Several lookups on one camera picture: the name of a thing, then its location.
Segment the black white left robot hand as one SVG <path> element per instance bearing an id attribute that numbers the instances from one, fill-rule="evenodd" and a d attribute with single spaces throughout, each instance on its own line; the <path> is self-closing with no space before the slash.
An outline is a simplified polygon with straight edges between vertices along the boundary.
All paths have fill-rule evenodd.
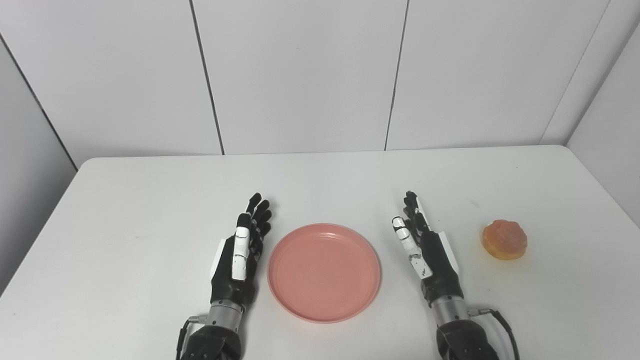
<path id="1" fill-rule="evenodd" d="M 211 268 L 214 305 L 231 301 L 247 309 L 255 300 L 255 275 L 264 251 L 265 237 L 272 229 L 270 201 L 255 193 L 238 215 L 234 233 L 221 239 Z"/>

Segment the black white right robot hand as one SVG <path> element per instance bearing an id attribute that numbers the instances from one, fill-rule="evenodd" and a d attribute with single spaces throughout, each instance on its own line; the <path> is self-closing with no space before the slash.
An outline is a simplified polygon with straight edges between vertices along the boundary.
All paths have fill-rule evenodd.
<path id="1" fill-rule="evenodd" d="M 407 259 L 420 279 L 423 298 L 429 306 L 441 298 L 464 298 L 459 266 L 444 231 L 434 231 L 416 193 L 403 198 L 405 217 L 396 216 L 391 225 Z"/>

